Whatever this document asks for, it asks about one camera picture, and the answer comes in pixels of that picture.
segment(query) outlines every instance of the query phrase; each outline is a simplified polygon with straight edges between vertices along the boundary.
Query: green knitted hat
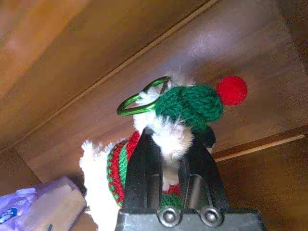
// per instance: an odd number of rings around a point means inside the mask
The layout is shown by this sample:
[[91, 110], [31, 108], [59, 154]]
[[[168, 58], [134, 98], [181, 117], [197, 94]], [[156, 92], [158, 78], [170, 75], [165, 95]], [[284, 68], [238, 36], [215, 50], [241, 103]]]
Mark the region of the green knitted hat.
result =
[[219, 119], [223, 105], [216, 91], [208, 85], [180, 86], [159, 97], [155, 112], [170, 117], [173, 122], [183, 119], [192, 131], [204, 133], [209, 129], [207, 122]]

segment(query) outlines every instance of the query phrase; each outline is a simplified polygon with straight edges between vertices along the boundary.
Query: knitted hat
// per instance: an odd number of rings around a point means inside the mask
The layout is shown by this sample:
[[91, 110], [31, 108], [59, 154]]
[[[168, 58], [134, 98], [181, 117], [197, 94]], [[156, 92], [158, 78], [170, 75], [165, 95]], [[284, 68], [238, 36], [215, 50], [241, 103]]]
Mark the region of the knitted hat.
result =
[[180, 118], [193, 132], [203, 134], [209, 130], [208, 122], [220, 118], [223, 104], [238, 105], [246, 96], [246, 82], [228, 76], [218, 83], [217, 92], [208, 85], [171, 88], [158, 98], [155, 112], [170, 117], [173, 122]]

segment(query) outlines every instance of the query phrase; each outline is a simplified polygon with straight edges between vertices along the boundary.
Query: green carabiner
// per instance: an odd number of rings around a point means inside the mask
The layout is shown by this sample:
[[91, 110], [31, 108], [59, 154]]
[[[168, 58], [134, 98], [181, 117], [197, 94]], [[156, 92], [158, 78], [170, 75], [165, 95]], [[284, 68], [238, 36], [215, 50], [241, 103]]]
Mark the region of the green carabiner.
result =
[[[168, 81], [170, 81], [170, 77], [168, 77], [168, 76], [158, 78], [158, 79], [152, 81], [151, 83], [149, 83], [142, 91], [147, 92], [147, 90], [150, 87], [155, 87], [155, 86], [158, 86], [159, 84], [166, 83]], [[130, 96], [128, 99], [124, 100], [119, 105], [119, 107], [116, 110], [116, 113], [120, 116], [128, 116], [128, 115], [130, 116], [130, 115], [134, 115], [134, 114], [149, 112], [150, 110], [153, 110], [155, 108], [156, 101], [158, 100], [158, 99], [156, 99], [155, 101], [153, 101], [152, 103], [149, 103], [147, 105], [126, 109], [130, 104], [132, 104], [133, 102], [135, 102], [138, 99], [140, 99], [140, 93], [137, 93], [133, 96]]]

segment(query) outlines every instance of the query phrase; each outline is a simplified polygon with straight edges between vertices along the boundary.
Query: wooden surface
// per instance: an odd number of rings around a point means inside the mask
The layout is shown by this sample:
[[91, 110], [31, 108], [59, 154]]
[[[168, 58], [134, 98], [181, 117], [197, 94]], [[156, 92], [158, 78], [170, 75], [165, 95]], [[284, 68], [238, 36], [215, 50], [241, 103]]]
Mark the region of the wooden surface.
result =
[[10, 1], [1, 6], [15, 15], [0, 24], [9, 34], [0, 41], [0, 149], [206, 2]]
[[261, 148], [263, 146], [269, 145], [270, 144], [276, 144], [279, 142], [289, 142], [289, 140], [292, 139], [298, 139], [300, 138], [302, 135], [305, 135], [308, 133], [308, 125], [305, 126], [301, 126], [299, 128], [295, 128], [292, 130], [288, 130], [288, 131], [284, 131], [284, 132], [280, 132], [278, 134], [272, 135], [272, 136], [268, 136], [256, 141], [252, 141], [249, 143], [244, 143], [226, 150], [222, 150], [220, 152], [215, 152], [213, 153], [213, 157], [218, 160], [218, 159], [222, 159], [222, 158], [230, 158], [231, 156], [238, 154], [238, 153], [242, 153], [242, 152], [250, 152], [249, 150], [253, 150], [253, 149], [257, 149], [257, 148]]
[[97, 225], [92, 218], [85, 213], [82, 213], [72, 227], [71, 231], [96, 231]]
[[167, 70], [181, 68], [214, 85], [224, 75], [246, 79], [249, 96], [214, 124], [215, 151], [308, 123], [308, 77], [277, 2], [222, 0], [108, 78], [16, 149], [43, 182], [78, 176], [85, 139], [107, 144], [132, 131], [117, 106]]
[[0, 196], [39, 183], [39, 179], [14, 149], [0, 154]]
[[232, 207], [261, 211], [269, 231], [308, 230], [308, 139], [218, 162]]

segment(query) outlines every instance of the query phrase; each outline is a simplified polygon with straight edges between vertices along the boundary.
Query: plastic wrapper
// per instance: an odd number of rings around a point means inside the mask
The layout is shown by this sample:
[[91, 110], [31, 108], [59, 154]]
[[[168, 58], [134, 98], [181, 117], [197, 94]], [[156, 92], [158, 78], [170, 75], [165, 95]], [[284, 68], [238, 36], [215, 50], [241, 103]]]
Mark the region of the plastic wrapper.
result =
[[68, 231], [86, 202], [67, 177], [0, 197], [0, 231]]

